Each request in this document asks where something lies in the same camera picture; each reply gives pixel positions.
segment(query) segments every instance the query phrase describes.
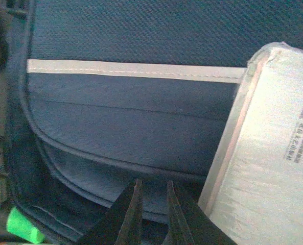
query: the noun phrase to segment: reflective strip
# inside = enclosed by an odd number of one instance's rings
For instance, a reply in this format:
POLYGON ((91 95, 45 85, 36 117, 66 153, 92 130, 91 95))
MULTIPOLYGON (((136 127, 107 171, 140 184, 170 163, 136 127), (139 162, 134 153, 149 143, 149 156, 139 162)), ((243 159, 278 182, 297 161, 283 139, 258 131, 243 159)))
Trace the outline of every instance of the reflective strip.
POLYGON ((28 60, 28 73, 95 74, 240 83, 246 68, 192 65, 115 63, 80 60, 28 60))

